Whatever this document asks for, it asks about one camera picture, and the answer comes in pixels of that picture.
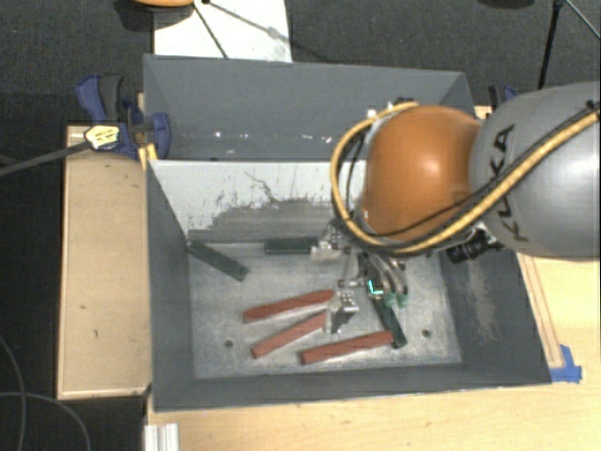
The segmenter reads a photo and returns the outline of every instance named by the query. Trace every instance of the wooden block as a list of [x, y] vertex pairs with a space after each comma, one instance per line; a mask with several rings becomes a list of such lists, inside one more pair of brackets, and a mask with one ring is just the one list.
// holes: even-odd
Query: wooden block
[[326, 344], [325, 346], [304, 350], [300, 353], [300, 360], [304, 365], [311, 365], [334, 357], [344, 356], [351, 352], [379, 348], [381, 346], [392, 344], [393, 342], [393, 333], [390, 331], [379, 331], [377, 333], [360, 335], [345, 341], [334, 342], [332, 344]]
[[293, 297], [291, 299], [285, 299], [278, 301], [277, 303], [271, 303], [266, 305], [259, 305], [252, 309], [247, 309], [243, 313], [244, 322], [253, 322], [255, 320], [267, 319], [278, 314], [282, 314], [286, 311], [294, 309], [301, 309], [314, 304], [326, 303], [334, 295], [332, 289], [317, 290], [315, 292], [309, 292], [301, 296]]
[[326, 313], [322, 312], [321, 314], [312, 316], [311, 318], [300, 322], [290, 329], [286, 329], [281, 333], [274, 334], [259, 344], [252, 346], [251, 353], [255, 359], [258, 359], [259, 357], [265, 356], [266, 354], [269, 354], [270, 352], [277, 350], [286, 344], [290, 344], [291, 342], [300, 339], [304, 335], [308, 335], [313, 331], [322, 329], [325, 324]]

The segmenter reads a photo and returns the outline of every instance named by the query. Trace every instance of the black cable wire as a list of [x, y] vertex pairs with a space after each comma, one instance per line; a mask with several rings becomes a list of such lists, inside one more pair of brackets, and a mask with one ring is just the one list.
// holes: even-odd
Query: black cable wire
[[594, 28], [593, 24], [589, 21], [589, 19], [586, 18], [584, 13], [582, 13], [580, 11], [580, 9], [576, 5], [574, 5], [570, 0], [563, 0], [563, 1], [567, 4], [568, 7], [570, 7], [572, 9], [572, 11], [574, 11], [574, 13], [576, 13], [577, 17], [579, 17], [584, 22], [584, 24], [589, 28], [589, 30], [591, 30], [591, 32], [593, 32], [593, 34], [599, 40], [601, 40], [601, 35], [597, 31], [597, 29]]
[[69, 414], [74, 419], [74, 421], [77, 423], [77, 425], [81, 429], [82, 433], [84, 434], [85, 449], [87, 451], [91, 451], [92, 445], [90, 442], [89, 433], [87, 432], [87, 428], [85, 427], [84, 422], [77, 415], [77, 413], [74, 410], [72, 410], [69, 406], [67, 406], [66, 404], [63, 404], [62, 402], [60, 402], [52, 397], [38, 395], [35, 393], [27, 393], [25, 391], [25, 385], [23, 382], [23, 374], [21, 372], [21, 369], [19, 368], [19, 364], [17, 363], [17, 360], [15, 359], [14, 354], [8, 347], [7, 342], [4, 340], [4, 338], [1, 335], [0, 335], [0, 345], [6, 351], [8, 359], [12, 363], [12, 366], [15, 370], [15, 375], [17, 376], [17, 381], [19, 382], [19, 392], [0, 393], [0, 398], [6, 398], [6, 397], [20, 397], [21, 398], [21, 430], [19, 432], [19, 443], [17, 446], [17, 451], [23, 450], [23, 442], [25, 439], [25, 431], [26, 431], [26, 427], [27, 427], [27, 398], [28, 397], [52, 403], [55, 406], [58, 406], [59, 408], [61, 408], [67, 414]]
[[363, 144], [365, 142], [365, 135], [362, 134], [359, 136], [359, 144], [355, 147], [355, 153], [353, 154], [352, 160], [350, 162], [350, 167], [348, 169], [347, 176], [347, 209], [350, 208], [350, 182], [352, 181], [353, 171], [355, 170], [355, 164], [359, 160], [359, 154], [363, 149]]
[[221, 52], [223, 58], [225, 58], [226, 60], [229, 60], [229, 56], [227, 56], [227, 54], [225, 53], [225, 50], [222, 47], [222, 44], [219, 43], [219, 41], [217, 40], [217, 37], [215, 36], [215, 34], [213, 33], [213, 31], [210, 29], [210, 26], [208, 26], [207, 21], [205, 20], [205, 17], [203, 17], [203, 14], [200, 13], [200, 10], [198, 9], [198, 7], [196, 6], [196, 4], [193, 4], [193, 8], [194, 11], [196, 12], [196, 15], [198, 15], [198, 18], [200, 19], [200, 21], [203, 23], [203, 25], [205, 26], [205, 28], [208, 31], [208, 34], [210, 35], [210, 37], [213, 39], [213, 41], [215, 42], [215, 45], [217, 45], [217, 48], [219, 49], [219, 51]]
[[19, 393], [16, 393], [17, 396], [21, 397], [21, 430], [19, 431], [19, 442], [17, 444], [17, 451], [22, 451], [23, 449], [23, 441], [25, 440], [25, 428], [27, 426], [27, 399], [25, 392], [25, 384], [23, 382], [23, 374], [19, 369], [19, 364], [15, 359], [15, 355], [12, 353], [10, 348], [8, 347], [7, 341], [0, 335], [0, 345], [4, 348], [7, 353], [8, 359], [12, 364], [12, 367], [15, 370], [15, 376], [17, 376], [17, 381], [19, 382]]
[[[0, 393], [0, 399], [3, 397], [18, 397], [18, 396], [21, 396], [21, 393]], [[90, 435], [87, 432], [87, 428], [85, 427], [84, 421], [82, 421], [82, 418], [79, 417], [73, 409], [71, 409], [66, 404], [60, 402], [59, 400], [54, 399], [53, 397], [47, 397], [47, 396], [38, 395], [35, 393], [25, 393], [25, 396], [29, 397], [31, 399], [38, 399], [40, 401], [54, 404], [55, 406], [59, 407], [64, 412], [66, 412], [69, 416], [71, 416], [73, 418], [73, 420], [77, 423], [77, 426], [79, 427], [79, 429], [82, 431], [82, 434], [84, 435], [86, 451], [92, 451], [92, 443], [90, 441]]]
[[408, 225], [408, 226], [405, 226], [405, 227], [402, 227], [400, 229], [396, 229], [396, 230], [393, 230], [390, 232], [386, 232], [386, 233], [369, 233], [369, 235], [372, 237], [388, 237], [388, 236], [391, 236], [394, 234], [400, 234], [402, 232], [411, 230], [412, 228], [414, 228], [416, 226], [425, 224], [426, 222], [429, 222], [432, 219], [435, 219], [436, 217], [440, 216], [442, 213], [444, 213], [448, 210], [454, 209], [458, 206], [461, 206], [461, 205], [467, 203], [457, 214], [455, 214], [453, 217], [451, 217], [450, 219], [448, 219], [447, 221], [445, 221], [444, 223], [442, 223], [435, 229], [428, 232], [425, 236], [421, 236], [420, 238], [414, 239], [412, 241], [391, 242], [387, 245], [379, 246], [378, 249], [382, 249], [382, 250], [403, 249], [403, 248], [415, 245], [417, 243], [420, 243], [421, 241], [429, 238], [430, 236], [439, 234], [446, 227], [451, 226], [454, 222], [456, 222], [458, 219], [463, 217], [463, 215], [465, 215], [468, 211], [470, 211], [474, 205], [477, 205], [480, 200], [482, 200], [492, 189], [494, 189], [499, 184], [499, 182], [501, 182], [503, 179], [505, 179], [507, 177], [507, 175], [509, 175], [513, 170], [515, 170], [515, 168], [517, 166], [519, 166], [528, 157], [530, 157], [530, 155], [537, 148], [541, 147], [546, 141], [553, 138], [557, 133], [561, 132], [566, 127], [572, 125], [573, 123], [577, 122], [581, 118], [583, 118], [589, 114], [592, 114], [594, 112], [596, 112], [598, 114], [600, 106], [601, 105], [600, 105], [599, 101], [596, 103], [587, 102], [587, 106], [584, 109], [578, 111], [576, 114], [569, 117], [564, 122], [562, 122], [561, 124], [559, 124], [558, 126], [553, 128], [551, 131], [547, 132], [545, 135], [540, 137], [532, 145], [530, 145], [526, 150], [524, 150], [511, 164], [509, 164], [505, 169], [503, 169], [497, 176], [495, 176], [489, 182], [487, 182], [480, 188], [476, 189], [476, 191], [474, 191], [472, 194], [468, 195], [467, 197], [464, 197], [460, 201], [458, 201], [450, 206], [447, 206], [443, 209], [437, 210], [436, 212], [433, 212], [433, 213], [427, 215], [423, 219], [421, 219], [411, 225]]

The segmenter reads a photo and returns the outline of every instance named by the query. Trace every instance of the blue clamp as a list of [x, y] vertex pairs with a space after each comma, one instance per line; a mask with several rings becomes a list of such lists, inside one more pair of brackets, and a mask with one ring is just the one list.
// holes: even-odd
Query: blue clamp
[[[150, 138], [156, 147], [157, 156], [164, 159], [171, 144], [171, 129], [167, 115], [153, 114], [149, 122], [145, 122], [144, 113], [132, 99], [120, 101], [121, 81], [122, 78], [118, 75], [104, 77], [96, 74], [88, 75], [75, 87], [79, 104], [90, 115], [94, 125], [110, 122], [119, 128], [119, 144], [112, 147], [111, 152], [137, 160], [139, 146], [134, 135], [144, 132], [147, 135], [147, 143], [149, 143], [148, 137], [152, 134]], [[121, 108], [127, 115], [127, 123], [119, 118]]]
[[574, 365], [572, 351], [564, 345], [560, 345], [563, 355], [563, 367], [550, 369], [551, 380], [553, 382], [574, 382], [579, 384], [582, 380], [582, 366]]

